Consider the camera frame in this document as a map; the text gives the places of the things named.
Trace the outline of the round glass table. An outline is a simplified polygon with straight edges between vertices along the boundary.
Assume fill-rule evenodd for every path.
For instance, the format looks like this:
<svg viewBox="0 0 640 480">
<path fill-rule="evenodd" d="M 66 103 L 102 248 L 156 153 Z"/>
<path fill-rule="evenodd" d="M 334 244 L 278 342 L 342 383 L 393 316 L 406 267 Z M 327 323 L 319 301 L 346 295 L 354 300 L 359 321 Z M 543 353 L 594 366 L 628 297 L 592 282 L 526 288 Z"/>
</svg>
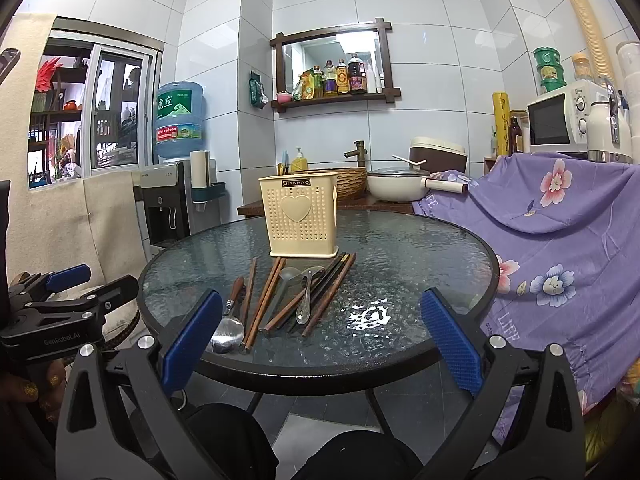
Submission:
<svg viewBox="0 0 640 480">
<path fill-rule="evenodd" d="M 301 332 L 288 333 L 295 313 L 271 333 L 259 326 L 248 353 L 204 353 L 200 374 L 231 387 L 278 396 L 378 388 L 438 361 L 420 317 L 425 289 L 437 288 L 459 313 L 481 320 L 498 288 L 494 251 L 474 233 L 442 220 L 343 210 L 337 216 L 337 246 L 337 255 L 356 254 L 356 260 L 308 337 L 302 333 L 309 322 Z M 252 296 L 259 298 L 272 267 L 269 251 L 262 218 L 179 240 L 141 274 L 138 305 L 143 321 L 158 334 L 173 318 L 188 313 L 207 289 L 228 296 L 239 276 L 248 281 L 254 257 L 258 260 Z M 320 266 L 326 268 L 334 258 Z M 288 286 L 272 318 L 303 286 L 301 278 Z"/>
</svg>

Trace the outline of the metal spoon wooden handle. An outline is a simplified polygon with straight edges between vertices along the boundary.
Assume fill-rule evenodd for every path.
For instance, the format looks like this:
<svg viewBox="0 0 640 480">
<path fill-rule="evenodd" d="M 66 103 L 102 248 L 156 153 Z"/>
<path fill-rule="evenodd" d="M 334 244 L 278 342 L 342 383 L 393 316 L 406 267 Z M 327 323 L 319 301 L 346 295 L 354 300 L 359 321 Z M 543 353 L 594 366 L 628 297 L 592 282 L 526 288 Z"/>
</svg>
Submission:
<svg viewBox="0 0 640 480">
<path fill-rule="evenodd" d="M 239 276 L 231 287 L 230 295 L 226 301 L 224 315 L 218 324 L 215 333 L 210 338 L 210 346 L 215 353 L 227 353 L 239 347 L 244 339 L 244 325 L 233 314 L 236 302 L 244 287 L 244 278 Z"/>
</svg>

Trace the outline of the cream plastic utensil holder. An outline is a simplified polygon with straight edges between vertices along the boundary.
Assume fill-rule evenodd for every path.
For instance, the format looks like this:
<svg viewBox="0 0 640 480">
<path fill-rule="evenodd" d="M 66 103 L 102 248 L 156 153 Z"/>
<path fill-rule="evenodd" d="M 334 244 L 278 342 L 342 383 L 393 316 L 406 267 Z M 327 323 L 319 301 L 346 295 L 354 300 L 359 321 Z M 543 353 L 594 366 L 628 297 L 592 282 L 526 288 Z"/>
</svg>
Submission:
<svg viewBox="0 0 640 480">
<path fill-rule="evenodd" d="M 333 171 L 259 180 L 270 255 L 314 259 L 337 255 L 336 181 Z"/>
</svg>

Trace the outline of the white paper cup stacks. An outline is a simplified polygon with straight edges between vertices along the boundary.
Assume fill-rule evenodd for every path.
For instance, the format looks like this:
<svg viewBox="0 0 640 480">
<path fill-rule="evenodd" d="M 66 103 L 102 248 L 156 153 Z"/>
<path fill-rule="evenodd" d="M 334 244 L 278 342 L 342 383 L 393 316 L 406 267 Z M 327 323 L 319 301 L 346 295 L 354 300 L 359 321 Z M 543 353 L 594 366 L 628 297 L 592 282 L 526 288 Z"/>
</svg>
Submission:
<svg viewBox="0 0 640 480">
<path fill-rule="evenodd" d="M 626 41 L 616 47 L 620 70 L 624 76 L 625 96 L 629 105 L 632 158 L 639 163 L 640 153 L 640 42 Z"/>
</svg>

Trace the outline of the blue water jug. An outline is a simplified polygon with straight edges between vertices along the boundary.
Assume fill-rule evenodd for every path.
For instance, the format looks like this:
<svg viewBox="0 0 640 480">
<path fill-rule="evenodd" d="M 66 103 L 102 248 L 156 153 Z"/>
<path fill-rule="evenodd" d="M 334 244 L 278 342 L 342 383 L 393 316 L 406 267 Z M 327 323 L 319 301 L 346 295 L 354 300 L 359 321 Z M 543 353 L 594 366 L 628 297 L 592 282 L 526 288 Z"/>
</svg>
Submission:
<svg viewBox="0 0 640 480">
<path fill-rule="evenodd" d="M 154 119 L 154 153 L 161 159 L 189 157 L 203 151 L 205 100 L 203 87 L 192 81 L 160 86 Z"/>
</svg>

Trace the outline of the yellow soap bottle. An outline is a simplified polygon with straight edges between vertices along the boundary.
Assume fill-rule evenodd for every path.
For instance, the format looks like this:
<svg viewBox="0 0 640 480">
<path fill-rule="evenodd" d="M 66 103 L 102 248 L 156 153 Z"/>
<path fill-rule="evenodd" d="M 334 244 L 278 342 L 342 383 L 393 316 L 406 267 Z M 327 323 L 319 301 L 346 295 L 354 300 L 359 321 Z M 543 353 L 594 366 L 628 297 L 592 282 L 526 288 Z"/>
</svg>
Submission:
<svg viewBox="0 0 640 480">
<path fill-rule="evenodd" d="M 296 172 L 306 172 L 308 169 L 308 160 L 306 159 L 302 149 L 298 146 L 296 148 L 296 155 L 290 165 L 290 173 L 296 174 Z"/>
</svg>

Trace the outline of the brown wooden chopstick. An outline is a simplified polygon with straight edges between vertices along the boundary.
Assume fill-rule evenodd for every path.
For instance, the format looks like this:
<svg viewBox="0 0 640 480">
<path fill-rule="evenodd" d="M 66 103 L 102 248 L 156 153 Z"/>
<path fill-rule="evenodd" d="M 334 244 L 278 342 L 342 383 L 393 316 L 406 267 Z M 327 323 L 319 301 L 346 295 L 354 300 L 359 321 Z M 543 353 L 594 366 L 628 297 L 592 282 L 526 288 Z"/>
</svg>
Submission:
<svg viewBox="0 0 640 480">
<path fill-rule="evenodd" d="M 320 322 L 322 316 L 324 315 L 324 312 L 326 312 L 326 309 L 329 307 L 330 303 L 334 299 L 338 289 L 341 287 L 341 284 L 346 278 L 346 275 L 348 274 L 355 260 L 356 260 L 356 254 L 348 255 L 348 258 L 345 261 L 345 263 L 341 266 L 341 270 L 340 272 L 338 272 L 337 277 L 334 278 L 333 282 L 331 283 L 331 287 L 328 289 L 326 294 L 322 297 L 322 300 L 318 305 L 317 311 L 314 312 L 314 315 L 312 316 L 311 320 L 305 327 L 302 333 L 303 337 L 308 337 L 312 333 L 316 325 Z"/>
<path fill-rule="evenodd" d="M 248 281 L 244 287 L 243 302 L 240 309 L 240 321 L 243 324 L 243 327 L 247 326 L 248 310 L 250 310 L 250 298 L 252 298 L 253 295 L 254 281 L 257 271 L 257 260 L 258 258 L 254 257 L 250 263 L 250 273 L 248 274 Z"/>
<path fill-rule="evenodd" d="M 252 324 L 250 324 L 250 330 L 248 331 L 248 335 L 245 337 L 243 341 L 243 350 L 246 353 L 250 352 L 250 349 L 253 347 L 260 322 L 262 322 L 262 318 L 264 317 L 267 304 L 273 292 L 274 286 L 276 286 L 277 278 L 279 276 L 280 271 L 283 269 L 284 264 L 285 264 L 284 257 L 278 257 L 276 260 L 273 261 L 272 269 L 268 275 L 267 281 L 265 282 L 265 286 L 262 289 L 262 294 L 260 295 L 260 298 L 258 301 L 258 307 L 254 314 Z"/>
<path fill-rule="evenodd" d="M 274 330 L 278 330 L 283 324 L 288 322 L 294 316 L 297 307 L 302 302 L 303 294 L 304 286 L 303 289 L 266 325 L 265 332 L 271 333 Z"/>
</svg>

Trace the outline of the woven wicker basket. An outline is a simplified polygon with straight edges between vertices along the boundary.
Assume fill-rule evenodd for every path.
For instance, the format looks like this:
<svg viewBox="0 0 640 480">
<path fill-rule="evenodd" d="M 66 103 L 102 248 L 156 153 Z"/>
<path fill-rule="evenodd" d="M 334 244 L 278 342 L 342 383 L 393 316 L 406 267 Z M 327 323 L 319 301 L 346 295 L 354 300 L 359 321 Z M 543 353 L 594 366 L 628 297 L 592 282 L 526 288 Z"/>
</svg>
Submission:
<svg viewBox="0 0 640 480">
<path fill-rule="evenodd" d="M 327 174 L 328 172 L 336 173 L 337 203 L 346 203 L 367 194 L 368 170 L 364 167 L 305 170 L 305 174 Z"/>
</svg>

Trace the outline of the small metal spoon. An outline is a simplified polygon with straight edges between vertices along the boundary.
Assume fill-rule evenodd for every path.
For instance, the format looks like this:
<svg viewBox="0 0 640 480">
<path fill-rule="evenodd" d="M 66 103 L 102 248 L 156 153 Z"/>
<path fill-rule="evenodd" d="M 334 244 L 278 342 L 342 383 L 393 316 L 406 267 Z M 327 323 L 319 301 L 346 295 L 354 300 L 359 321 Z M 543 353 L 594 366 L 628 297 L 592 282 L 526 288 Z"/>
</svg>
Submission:
<svg viewBox="0 0 640 480">
<path fill-rule="evenodd" d="M 323 266 L 312 266 L 306 269 L 302 273 L 304 282 L 304 294 L 302 302 L 296 309 L 296 323 L 298 325 L 305 325 L 310 318 L 311 311 L 311 285 L 312 281 L 317 275 L 321 275 L 324 272 Z"/>
</svg>

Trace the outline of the brass faucet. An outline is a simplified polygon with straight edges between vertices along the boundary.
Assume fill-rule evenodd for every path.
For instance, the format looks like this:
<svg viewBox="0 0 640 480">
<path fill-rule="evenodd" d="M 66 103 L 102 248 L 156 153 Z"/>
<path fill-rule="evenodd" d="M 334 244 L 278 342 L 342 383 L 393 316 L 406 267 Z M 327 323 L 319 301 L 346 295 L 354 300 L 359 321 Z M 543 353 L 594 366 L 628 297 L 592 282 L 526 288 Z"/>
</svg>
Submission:
<svg viewBox="0 0 640 480">
<path fill-rule="evenodd" d="M 351 151 L 345 152 L 345 158 L 355 157 L 357 159 L 358 167 L 367 166 L 367 154 L 368 150 L 366 149 L 366 144 L 364 144 L 363 140 L 357 140 L 354 142 L 355 148 Z"/>
</svg>

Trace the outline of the dark soy sauce bottle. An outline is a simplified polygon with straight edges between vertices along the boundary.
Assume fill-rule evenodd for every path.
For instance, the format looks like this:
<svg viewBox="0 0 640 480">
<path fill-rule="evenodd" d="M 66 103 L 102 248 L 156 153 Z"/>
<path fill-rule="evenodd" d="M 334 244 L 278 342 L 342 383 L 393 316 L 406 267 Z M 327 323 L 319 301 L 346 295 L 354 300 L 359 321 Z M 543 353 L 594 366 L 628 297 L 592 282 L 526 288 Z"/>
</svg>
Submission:
<svg viewBox="0 0 640 480">
<path fill-rule="evenodd" d="M 350 94 L 366 94 L 368 92 L 367 70 L 357 53 L 353 53 L 349 59 L 347 75 Z"/>
</svg>

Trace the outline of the black chopstick gold band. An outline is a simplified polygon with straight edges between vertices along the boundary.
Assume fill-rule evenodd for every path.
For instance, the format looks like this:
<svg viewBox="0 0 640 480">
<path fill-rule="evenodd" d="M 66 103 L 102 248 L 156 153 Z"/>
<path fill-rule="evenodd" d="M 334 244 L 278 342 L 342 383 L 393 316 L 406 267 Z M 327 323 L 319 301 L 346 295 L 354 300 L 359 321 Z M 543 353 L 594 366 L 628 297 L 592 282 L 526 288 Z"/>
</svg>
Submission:
<svg viewBox="0 0 640 480">
<path fill-rule="evenodd" d="M 318 304 L 318 301 L 326 292 L 326 289 L 329 287 L 329 284 L 331 284 L 331 282 L 337 276 L 338 271 L 341 269 L 341 266 L 345 263 L 347 258 L 348 258 L 348 253 L 343 252 L 341 255 L 337 256 L 337 259 L 335 262 L 332 262 L 326 268 L 326 270 L 322 273 L 320 278 L 317 278 L 316 280 L 314 280 L 314 282 L 311 285 L 311 311 L 314 308 L 314 306 Z M 292 334 L 294 332 L 301 332 L 303 329 L 303 326 L 305 325 L 298 325 L 296 321 L 295 323 L 292 322 L 292 324 L 288 328 L 288 333 Z"/>
<path fill-rule="evenodd" d="M 348 253 L 343 252 L 337 256 L 324 270 L 320 276 L 311 283 L 310 293 L 305 296 L 302 308 L 296 314 L 296 322 L 299 325 L 306 325 L 310 320 L 311 310 L 318 304 L 320 298 L 329 287 L 329 284 L 337 277 L 337 273 L 348 259 Z"/>
</svg>

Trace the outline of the green stacked containers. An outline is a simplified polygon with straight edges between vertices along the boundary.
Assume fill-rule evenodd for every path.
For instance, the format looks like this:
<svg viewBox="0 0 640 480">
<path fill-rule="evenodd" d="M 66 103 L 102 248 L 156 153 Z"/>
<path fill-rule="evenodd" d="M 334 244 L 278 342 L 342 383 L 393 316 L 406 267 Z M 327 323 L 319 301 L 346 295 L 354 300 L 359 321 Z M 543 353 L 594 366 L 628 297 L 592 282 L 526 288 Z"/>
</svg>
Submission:
<svg viewBox="0 0 640 480">
<path fill-rule="evenodd" d="M 551 92 L 566 85 L 558 50 L 552 47 L 539 47 L 534 51 L 534 58 L 542 92 Z"/>
</svg>

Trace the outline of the grey plastic spoon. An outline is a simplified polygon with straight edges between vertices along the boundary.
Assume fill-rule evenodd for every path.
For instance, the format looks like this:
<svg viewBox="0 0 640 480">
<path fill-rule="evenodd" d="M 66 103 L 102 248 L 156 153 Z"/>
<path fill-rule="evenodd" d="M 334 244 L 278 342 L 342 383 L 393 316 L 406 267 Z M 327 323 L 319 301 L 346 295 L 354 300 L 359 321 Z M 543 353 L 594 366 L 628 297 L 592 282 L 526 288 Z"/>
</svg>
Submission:
<svg viewBox="0 0 640 480">
<path fill-rule="evenodd" d="M 279 307 L 280 302 L 288 290 L 288 286 L 290 286 L 292 282 L 295 282 L 299 277 L 300 270 L 295 266 L 286 266 L 280 271 L 276 294 L 272 298 L 264 318 L 262 319 L 262 324 L 260 324 L 261 330 L 266 328 L 266 325 L 271 321 L 273 315 L 276 313 L 277 307 Z"/>
</svg>

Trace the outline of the white microwave oven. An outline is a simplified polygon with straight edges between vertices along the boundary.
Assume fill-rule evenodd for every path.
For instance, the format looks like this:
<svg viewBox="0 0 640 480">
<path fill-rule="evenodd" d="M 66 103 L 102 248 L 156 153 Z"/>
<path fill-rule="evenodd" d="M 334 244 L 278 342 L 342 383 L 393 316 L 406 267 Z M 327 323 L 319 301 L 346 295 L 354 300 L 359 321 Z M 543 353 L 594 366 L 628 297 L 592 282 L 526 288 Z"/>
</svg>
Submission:
<svg viewBox="0 0 640 480">
<path fill-rule="evenodd" d="M 590 105 L 604 102 L 605 88 L 578 80 L 527 105 L 526 153 L 586 154 Z"/>
</svg>

